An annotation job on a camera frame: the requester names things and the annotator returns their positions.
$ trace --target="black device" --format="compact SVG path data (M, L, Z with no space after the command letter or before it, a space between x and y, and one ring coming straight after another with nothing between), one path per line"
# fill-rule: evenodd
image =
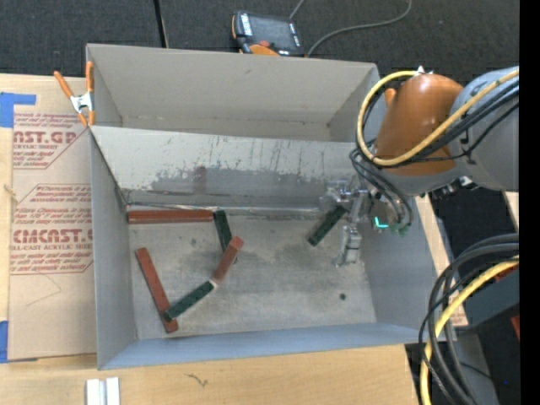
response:
M298 29L289 18L238 11L233 15L232 35L245 54L305 57Z

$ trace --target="white plastic piece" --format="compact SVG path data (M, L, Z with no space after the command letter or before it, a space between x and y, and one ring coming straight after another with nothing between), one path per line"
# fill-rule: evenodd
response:
M118 377L86 381L85 405L120 405L120 379Z

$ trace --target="red stick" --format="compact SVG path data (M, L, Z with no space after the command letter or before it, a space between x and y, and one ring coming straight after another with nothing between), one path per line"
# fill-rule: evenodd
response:
M163 289L163 285L161 285L161 281L159 280L158 273L155 270L154 263L152 262L152 258L150 258L148 250L146 247L141 247L135 251L135 255L137 256L137 261L139 266L141 266L141 270L143 270L143 276L146 279L146 284L150 289L150 294L152 295L152 299L154 299L155 306L159 312L159 318L161 318L165 330L168 333L175 332L178 330L178 322L176 320L166 321L161 315L163 311L169 309L170 303L167 294Z

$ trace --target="cardboard sheet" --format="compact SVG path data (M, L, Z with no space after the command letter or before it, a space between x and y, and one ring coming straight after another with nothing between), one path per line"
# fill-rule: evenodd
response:
M86 89L82 78L67 81L75 95ZM9 270L8 359L92 353L88 130L52 76L2 74L0 92L34 98L33 105L3 106L3 116L13 116L13 127L3 129L12 133L13 170L2 175L11 222L2 229L9 236L9 264L2 259Z

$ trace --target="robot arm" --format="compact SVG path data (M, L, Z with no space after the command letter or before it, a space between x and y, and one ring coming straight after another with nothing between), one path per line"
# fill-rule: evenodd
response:
M386 110L370 116L379 100ZM357 246L356 226L367 220L406 232L410 198L418 195L462 186L518 192L518 128L519 67L485 73L465 87L422 68L383 78L360 109L350 154L356 179L324 197L334 221L336 212L347 214L342 246ZM350 251L340 257L336 265L354 258Z

